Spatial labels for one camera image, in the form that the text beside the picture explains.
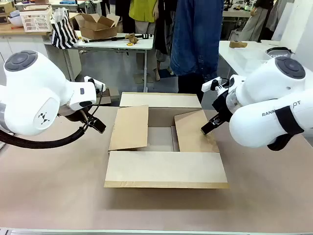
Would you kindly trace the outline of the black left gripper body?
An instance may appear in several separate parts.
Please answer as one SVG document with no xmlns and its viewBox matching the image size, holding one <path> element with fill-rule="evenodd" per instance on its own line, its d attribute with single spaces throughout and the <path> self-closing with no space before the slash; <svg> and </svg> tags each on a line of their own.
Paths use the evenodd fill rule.
<svg viewBox="0 0 313 235">
<path fill-rule="evenodd" d="M 89 113 L 90 109 L 91 107 L 85 107 L 77 111 L 73 110 L 64 111 L 60 112 L 60 116 L 64 116 L 72 122 L 81 122 L 83 124 L 86 124 L 87 121 L 89 120 L 91 124 L 95 124 L 96 118 Z"/>
</svg>

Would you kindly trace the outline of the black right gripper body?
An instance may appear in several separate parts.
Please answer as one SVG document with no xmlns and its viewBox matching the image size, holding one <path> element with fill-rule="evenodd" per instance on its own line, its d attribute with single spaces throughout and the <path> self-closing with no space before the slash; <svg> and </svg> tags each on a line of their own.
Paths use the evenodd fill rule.
<svg viewBox="0 0 313 235">
<path fill-rule="evenodd" d="M 226 104 L 227 95 L 228 92 L 223 92 L 212 103 L 213 108 L 217 111 L 217 115 L 215 117 L 220 122 L 229 122 L 232 117 L 232 113 L 230 112 Z"/>
</svg>

